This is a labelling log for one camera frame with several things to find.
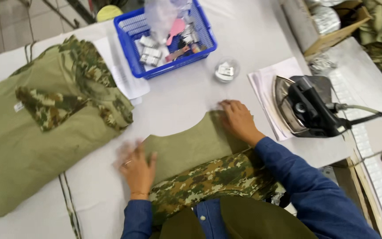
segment tiled floor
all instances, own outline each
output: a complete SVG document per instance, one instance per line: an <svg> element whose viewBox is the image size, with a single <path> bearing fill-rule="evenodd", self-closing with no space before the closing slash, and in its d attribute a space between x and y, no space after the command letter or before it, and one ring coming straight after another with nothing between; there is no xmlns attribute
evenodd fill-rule
<svg viewBox="0 0 382 239"><path fill-rule="evenodd" d="M88 25L66 0L48 0L72 23L77 19L80 27ZM80 0L89 10L88 0ZM61 17L53 12L42 0L32 0L26 8L18 0L0 2L0 52L22 47L33 41L72 31Z"/></svg>

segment small cardboard box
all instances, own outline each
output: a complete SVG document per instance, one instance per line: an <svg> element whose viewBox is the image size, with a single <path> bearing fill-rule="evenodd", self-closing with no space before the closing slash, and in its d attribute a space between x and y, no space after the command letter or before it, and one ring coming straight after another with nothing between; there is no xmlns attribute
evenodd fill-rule
<svg viewBox="0 0 382 239"><path fill-rule="evenodd" d="M334 8L354 8L361 2L361 0L346 1ZM371 18L368 10L363 6L358 9L357 19L352 25L327 35L320 35L304 0L286 0L284 11L300 49L306 57L341 42ZM338 14L342 16L348 12L348 10L339 10Z"/></svg>

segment stack of papers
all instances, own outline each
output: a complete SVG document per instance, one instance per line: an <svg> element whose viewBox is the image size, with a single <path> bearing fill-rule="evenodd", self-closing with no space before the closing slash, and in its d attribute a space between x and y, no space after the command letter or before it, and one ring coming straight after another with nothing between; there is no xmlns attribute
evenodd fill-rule
<svg viewBox="0 0 382 239"><path fill-rule="evenodd" d="M117 35L104 37L93 44L110 69L119 90L134 106L140 104L141 96L150 92L150 85L146 79L135 78L132 75Z"/></svg>
<svg viewBox="0 0 382 239"><path fill-rule="evenodd" d="M273 87L277 75L290 78L292 76L303 76L304 74L298 65L296 58L293 57L254 73L250 73L247 76L256 93L257 99L268 117L276 139L278 141L284 141L294 136L285 125L281 114L274 105Z"/></svg>

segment white label tag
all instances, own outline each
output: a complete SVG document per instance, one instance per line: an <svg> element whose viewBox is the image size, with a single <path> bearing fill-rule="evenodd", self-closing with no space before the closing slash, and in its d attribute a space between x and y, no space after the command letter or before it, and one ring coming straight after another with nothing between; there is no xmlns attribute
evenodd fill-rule
<svg viewBox="0 0 382 239"><path fill-rule="evenodd" d="M23 105L23 103L21 102L18 102L17 104L14 105L14 111L19 112L20 110L22 110L25 106Z"/></svg>

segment person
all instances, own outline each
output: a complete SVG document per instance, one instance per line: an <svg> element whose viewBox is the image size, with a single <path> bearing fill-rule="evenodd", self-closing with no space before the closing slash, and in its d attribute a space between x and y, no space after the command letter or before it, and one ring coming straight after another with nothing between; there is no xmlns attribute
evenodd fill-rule
<svg viewBox="0 0 382 239"><path fill-rule="evenodd" d="M267 220L259 227L244 226L244 234L249 230L251 231L249 228L254 228L254 230L267 231L267 233L262 234L265 235L264 238L284 238L284 236L277 237L273 235L287 230L293 231L293 233L287 234L289 238L380 238L379 234L370 228L358 208L334 182L324 177L316 168L309 166L301 157L292 154L284 146L259 132L245 105L236 100L225 100L220 105L226 114L226 117L223 119L225 128L252 146L275 179L285 187L286 191L290 194L291 203L298 212L297 219L295 220L300 220L298 223L301 224L298 225L298 223L289 219L287 215L282 214L282 211L285 210L280 207L254 199L247 199L248 202L251 202L249 200L255 202L253 207L255 210L258 204L265 204L265 206L268 204L270 206L267 207L268 209L263 210L262 213L256 215L256 217L264 217ZM156 154L153 154L150 163L147 164L144 158L144 145L139 144L135 150L129 149L128 157L122 167L120 167L120 172L126 178L131 190L131 200L124 210L123 239L147 239L152 235L151 202L148 201L148 196L155 176L156 157ZM270 207L276 207L278 209L274 208L275 210L282 211L273 210L275 213L268 215L268 212L271 212ZM224 211L226 210L222 209L222 198L200 202L193 207L193 211L196 215L195 220L199 221L204 232L204 236L201 238L258 238L258 236L255 236L258 234L234 236L236 231L231 229L231 225L227 225L225 219L224 214L226 213ZM246 219L245 216L241 216L237 211L235 214L236 216L234 217L238 217L236 220L237 224ZM268 228L264 227L265 224L270 223L270 220L276 220L275 225ZM278 224L281 224L282 220L286 221L285 225L276 227ZM179 223L177 224L178 226L180 222L177 221L173 220L172 223ZM312 237L299 236L299 232L307 233L303 227L309 229L308 231ZM198 230L200 229L194 227L191 230L191 234L193 231ZM174 237L196 238L186 236L186 233Z"/></svg>

